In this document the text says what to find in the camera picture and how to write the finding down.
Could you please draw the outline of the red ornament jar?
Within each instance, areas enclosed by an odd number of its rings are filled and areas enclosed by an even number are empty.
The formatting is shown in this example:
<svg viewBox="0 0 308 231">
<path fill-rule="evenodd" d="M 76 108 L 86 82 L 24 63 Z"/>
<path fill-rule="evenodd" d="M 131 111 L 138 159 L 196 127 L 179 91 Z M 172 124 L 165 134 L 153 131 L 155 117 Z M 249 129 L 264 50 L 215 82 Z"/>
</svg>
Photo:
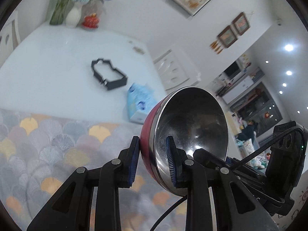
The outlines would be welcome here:
<svg viewBox="0 0 308 231">
<path fill-rule="evenodd" d="M 99 25 L 99 22 L 100 20 L 97 17 L 97 14 L 93 13 L 84 18 L 84 22 L 82 23 L 82 25 L 88 29 L 96 29 Z"/>
</svg>

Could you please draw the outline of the black plastic frame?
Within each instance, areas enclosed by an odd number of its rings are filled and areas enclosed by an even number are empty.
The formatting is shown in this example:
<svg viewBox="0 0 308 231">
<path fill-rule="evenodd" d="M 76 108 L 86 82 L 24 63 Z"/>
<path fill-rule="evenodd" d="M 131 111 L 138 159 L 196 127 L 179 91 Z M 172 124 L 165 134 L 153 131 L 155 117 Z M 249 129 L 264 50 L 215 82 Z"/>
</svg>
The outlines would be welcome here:
<svg viewBox="0 0 308 231">
<path fill-rule="evenodd" d="M 99 84 L 103 85 L 108 91 L 127 85 L 127 75 L 114 67 L 109 59 L 93 60 L 91 70 Z"/>
</svg>

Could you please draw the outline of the white dining chair far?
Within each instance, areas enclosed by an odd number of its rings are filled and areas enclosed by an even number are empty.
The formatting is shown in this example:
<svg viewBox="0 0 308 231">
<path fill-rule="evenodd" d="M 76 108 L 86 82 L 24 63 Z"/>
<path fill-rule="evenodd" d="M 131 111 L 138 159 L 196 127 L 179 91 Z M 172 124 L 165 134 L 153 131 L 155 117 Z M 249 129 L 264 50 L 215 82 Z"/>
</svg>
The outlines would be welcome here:
<svg viewBox="0 0 308 231">
<path fill-rule="evenodd" d="M 20 43 L 18 12 L 15 10 L 1 30 L 0 66 L 3 66 L 4 62 Z"/>
</svg>

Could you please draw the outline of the small framed picture lower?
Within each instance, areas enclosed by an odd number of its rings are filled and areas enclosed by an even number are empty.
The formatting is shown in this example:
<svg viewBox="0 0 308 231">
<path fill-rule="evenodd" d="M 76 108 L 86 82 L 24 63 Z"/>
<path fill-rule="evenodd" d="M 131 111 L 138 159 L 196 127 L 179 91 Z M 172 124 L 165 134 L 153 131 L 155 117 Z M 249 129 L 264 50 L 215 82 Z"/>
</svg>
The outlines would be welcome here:
<svg viewBox="0 0 308 231">
<path fill-rule="evenodd" d="M 229 48 L 238 40 L 230 26 L 224 28 L 224 30 L 218 34 L 217 38 L 225 48 Z"/>
</svg>

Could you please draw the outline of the small framed picture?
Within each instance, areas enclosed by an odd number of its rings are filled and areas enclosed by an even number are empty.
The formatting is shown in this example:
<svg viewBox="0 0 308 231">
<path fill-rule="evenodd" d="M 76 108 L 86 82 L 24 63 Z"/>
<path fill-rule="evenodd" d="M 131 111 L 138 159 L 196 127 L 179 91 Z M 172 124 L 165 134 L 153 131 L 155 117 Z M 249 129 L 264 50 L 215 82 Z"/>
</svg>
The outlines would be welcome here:
<svg viewBox="0 0 308 231">
<path fill-rule="evenodd" d="M 243 35 L 250 28 L 249 21 L 244 12 L 241 12 L 236 16 L 235 19 L 233 19 L 232 24 L 239 35 Z"/>
<path fill-rule="evenodd" d="M 229 48 L 238 40 L 230 26 L 224 28 L 224 30 L 218 34 L 217 38 L 225 48 Z"/>
</svg>

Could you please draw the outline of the red steel bowl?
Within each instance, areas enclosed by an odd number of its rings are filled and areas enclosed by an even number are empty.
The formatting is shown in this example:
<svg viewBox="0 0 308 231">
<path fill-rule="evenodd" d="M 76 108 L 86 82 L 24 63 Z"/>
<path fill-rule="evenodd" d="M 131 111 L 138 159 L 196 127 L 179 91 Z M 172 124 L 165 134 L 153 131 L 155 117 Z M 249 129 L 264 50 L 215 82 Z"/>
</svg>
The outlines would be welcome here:
<svg viewBox="0 0 308 231">
<path fill-rule="evenodd" d="M 141 130 L 141 156 L 147 171 L 165 190 L 184 196 L 187 190 L 174 187 L 170 178 L 168 136 L 190 158 L 198 149 L 221 160 L 227 157 L 227 120 L 216 98 L 205 89 L 183 87 L 172 92 L 151 110 Z"/>
</svg>

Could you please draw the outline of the television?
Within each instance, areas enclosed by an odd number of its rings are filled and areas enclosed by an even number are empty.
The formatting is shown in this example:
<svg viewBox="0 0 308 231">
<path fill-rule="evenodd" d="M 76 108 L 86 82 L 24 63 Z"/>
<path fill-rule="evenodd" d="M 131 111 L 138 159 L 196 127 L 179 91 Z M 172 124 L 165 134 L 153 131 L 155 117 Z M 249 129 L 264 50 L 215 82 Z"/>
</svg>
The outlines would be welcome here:
<svg viewBox="0 0 308 231">
<path fill-rule="evenodd" d="M 224 70 L 224 74 L 231 80 L 235 78 L 241 72 L 237 62 L 233 62 L 227 69 Z"/>
</svg>

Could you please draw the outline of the scallop pattern tablecloth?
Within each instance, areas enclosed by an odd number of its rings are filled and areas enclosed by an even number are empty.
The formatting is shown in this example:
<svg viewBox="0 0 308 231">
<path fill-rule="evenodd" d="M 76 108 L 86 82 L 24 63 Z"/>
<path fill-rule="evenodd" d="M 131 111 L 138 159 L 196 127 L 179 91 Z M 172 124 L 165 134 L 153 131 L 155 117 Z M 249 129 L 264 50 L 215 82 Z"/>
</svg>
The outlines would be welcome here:
<svg viewBox="0 0 308 231">
<path fill-rule="evenodd" d="M 75 169 L 103 166 L 140 133 L 137 124 L 94 123 L 3 109 L 1 202 L 26 230 Z M 177 200 L 139 161 L 132 187 L 120 190 L 122 229 L 150 230 Z"/>
</svg>

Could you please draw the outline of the blue tissue pack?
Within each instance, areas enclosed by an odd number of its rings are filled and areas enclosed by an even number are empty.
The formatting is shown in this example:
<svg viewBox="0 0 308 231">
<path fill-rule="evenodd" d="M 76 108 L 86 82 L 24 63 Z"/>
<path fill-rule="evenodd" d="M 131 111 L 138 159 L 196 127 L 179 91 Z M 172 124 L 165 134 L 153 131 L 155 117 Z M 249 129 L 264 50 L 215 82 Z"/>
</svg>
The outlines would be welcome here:
<svg viewBox="0 0 308 231">
<path fill-rule="evenodd" d="M 158 101 L 147 85 L 133 83 L 127 92 L 127 112 L 131 122 L 143 124 Z"/>
</svg>

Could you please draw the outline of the white chair right far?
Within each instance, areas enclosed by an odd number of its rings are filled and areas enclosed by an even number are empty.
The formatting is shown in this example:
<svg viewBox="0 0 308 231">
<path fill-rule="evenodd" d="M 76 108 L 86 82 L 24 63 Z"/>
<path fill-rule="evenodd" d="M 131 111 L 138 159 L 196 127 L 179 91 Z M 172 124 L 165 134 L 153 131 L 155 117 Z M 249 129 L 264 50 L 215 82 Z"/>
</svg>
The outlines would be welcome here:
<svg viewBox="0 0 308 231">
<path fill-rule="evenodd" d="M 168 49 L 157 57 L 153 64 L 168 93 L 182 87 L 195 86 L 201 82 L 199 69 L 179 46 Z"/>
</svg>

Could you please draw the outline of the orange hanging ornament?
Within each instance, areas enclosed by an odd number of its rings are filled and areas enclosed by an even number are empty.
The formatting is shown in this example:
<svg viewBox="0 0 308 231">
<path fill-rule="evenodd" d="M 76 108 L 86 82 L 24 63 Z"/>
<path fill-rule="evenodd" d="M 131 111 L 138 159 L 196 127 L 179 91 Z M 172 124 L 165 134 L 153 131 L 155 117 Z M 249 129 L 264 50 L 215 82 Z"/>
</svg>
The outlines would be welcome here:
<svg viewBox="0 0 308 231">
<path fill-rule="evenodd" d="M 220 43 L 219 40 L 214 41 L 210 48 L 218 55 L 224 50 L 224 46 Z"/>
</svg>

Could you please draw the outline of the small framed picture upper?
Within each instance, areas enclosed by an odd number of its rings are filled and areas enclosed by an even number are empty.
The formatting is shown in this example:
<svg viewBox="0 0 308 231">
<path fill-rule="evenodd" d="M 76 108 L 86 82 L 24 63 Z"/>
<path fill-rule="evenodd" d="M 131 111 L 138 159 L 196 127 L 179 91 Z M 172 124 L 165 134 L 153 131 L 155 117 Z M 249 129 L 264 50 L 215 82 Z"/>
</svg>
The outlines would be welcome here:
<svg viewBox="0 0 308 231">
<path fill-rule="evenodd" d="M 249 21 L 244 12 L 241 12 L 236 16 L 235 19 L 233 19 L 232 24 L 239 35 L 243 35 L 250 28 Z"/>
</svg>

